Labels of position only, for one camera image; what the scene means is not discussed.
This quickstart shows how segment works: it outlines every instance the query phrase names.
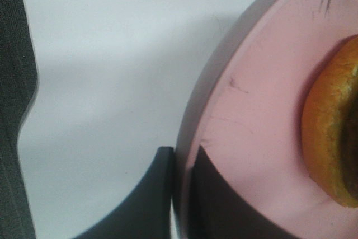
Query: white surface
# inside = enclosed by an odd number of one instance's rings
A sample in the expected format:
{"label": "white surface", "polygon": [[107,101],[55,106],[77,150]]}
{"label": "white surface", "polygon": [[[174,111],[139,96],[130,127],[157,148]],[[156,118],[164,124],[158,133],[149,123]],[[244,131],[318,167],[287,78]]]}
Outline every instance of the white surface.
{"label": "white surface", "polygon": [[95,224],[175,145],[204,64],[253,1],[25,0],[40,80],[19,152],[38,239]]}

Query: black plastic object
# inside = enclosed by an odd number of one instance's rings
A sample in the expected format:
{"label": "black plastic object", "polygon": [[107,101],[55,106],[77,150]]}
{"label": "black plastic object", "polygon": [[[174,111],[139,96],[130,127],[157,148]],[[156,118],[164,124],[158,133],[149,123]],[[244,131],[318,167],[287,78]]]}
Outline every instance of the black plastic object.
{"label": "black plastic object", "polygon": [[238,196],[222,178],[202,147],[195,162],[191,199],[199,202],[195,209],[189,210],[195,214],[191,215],[191,222],[201,223],[203,227],[202,230],[197,230],[189,223],[189,238],[199,239],[198,232],[204,230],[207,239],[297,239],[274,225]]}
{"label": "black plastic object", "polygon": [[170,239],[173,164],[173,148],[159,148],[147,173],[124,202],[76,239]]}
{"label": "black plastic object", "polygon": [[0,238],[35,238],[17,135],[37,84],[22,0],[0,0]]}

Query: dark gray fabric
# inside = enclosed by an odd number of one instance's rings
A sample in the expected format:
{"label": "dark gray fabric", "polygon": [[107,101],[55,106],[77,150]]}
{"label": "dark gray fabric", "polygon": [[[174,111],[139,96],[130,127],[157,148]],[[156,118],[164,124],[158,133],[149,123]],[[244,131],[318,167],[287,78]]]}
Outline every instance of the dark gray fabric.
{"label": "dark gray fabric", "polygon": [[17,157],[37,72],[22,0],[0,0],[0,238],[36,238]]}

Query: pink dish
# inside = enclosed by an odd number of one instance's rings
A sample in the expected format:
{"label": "pink dish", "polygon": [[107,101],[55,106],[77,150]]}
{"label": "pink dish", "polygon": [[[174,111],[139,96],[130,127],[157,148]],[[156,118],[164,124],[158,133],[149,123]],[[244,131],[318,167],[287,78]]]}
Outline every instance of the pink dish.
{"label": "pink dish", "polygon": [[358,0],[257,0],[219,45],[192,93],[177,155],[175,210],[187,238],[189,182],[202,145],[228,184],[299,238],[358,235],[358,209],[312,181],[300,116],[317,74],[358,34]]}

